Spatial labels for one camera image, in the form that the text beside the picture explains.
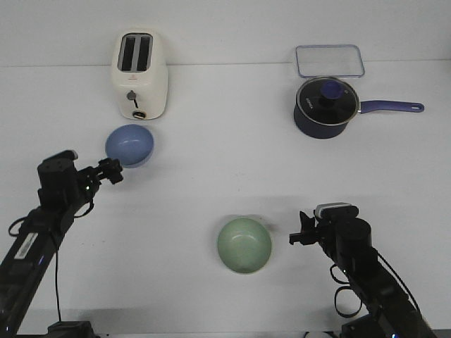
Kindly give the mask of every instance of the lid knob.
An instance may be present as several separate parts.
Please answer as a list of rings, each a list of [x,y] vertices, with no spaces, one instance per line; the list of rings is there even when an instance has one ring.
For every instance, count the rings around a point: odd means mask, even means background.
[[[328,80],[320,88],[321,94],[330,100],[339,99],[344,92],[343,86],[336,80]]]

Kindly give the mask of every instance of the saucepan handle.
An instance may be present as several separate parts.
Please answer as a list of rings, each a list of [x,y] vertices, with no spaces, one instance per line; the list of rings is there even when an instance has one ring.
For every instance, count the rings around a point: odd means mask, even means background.
[[[363,101],[360,102],[360,113],[365,114],[370,111],[410,111],[420,113],[424,111],[424,105],[416,102],[399,101]]]

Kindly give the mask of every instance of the blue bowl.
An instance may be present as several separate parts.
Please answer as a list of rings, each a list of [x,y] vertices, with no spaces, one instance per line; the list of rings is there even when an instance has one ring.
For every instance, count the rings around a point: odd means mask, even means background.
[[[140,125],[123,125],[106,140],[105,152],[117,158],[124,168],[136,168],[149,160],[154,150],[154,137]]]

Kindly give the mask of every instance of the label sticker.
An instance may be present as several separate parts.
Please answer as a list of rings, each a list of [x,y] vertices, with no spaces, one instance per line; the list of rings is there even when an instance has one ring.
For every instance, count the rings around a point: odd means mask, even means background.
[[[25,238],[25,241],[23,241],[22,245],[20,246],[19,250],[17,251],[16,255],[14,256],[14,259],[25,259],[28,252],[31,249],[31,246],[35,242],[37,238],[37,232],[31,232],[28,234],[28,236]]]

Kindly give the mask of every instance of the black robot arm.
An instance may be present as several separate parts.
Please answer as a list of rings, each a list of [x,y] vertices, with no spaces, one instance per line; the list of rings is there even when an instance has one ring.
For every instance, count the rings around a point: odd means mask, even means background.
[[[382,256],[371,245],[371,227],[357,218],[350,204],[324,204],[315,217],[300,213],[301,232],[290,235],[290,243],[319,243],[349,280],[369,315],[343,325],[342,337],[434,338],[418,306],[380,263]]]
[[[93,198],[102,179],[115,184],[123,178],[118,160],[106,158],[99,166],[77,171],[74,151],[63,151],[37,167],[41,205],[21,219],[13,246],[0,265],[0,338],[14,337],[53,255],[75,214]],[[56,325],[53,331],[65,325]]]

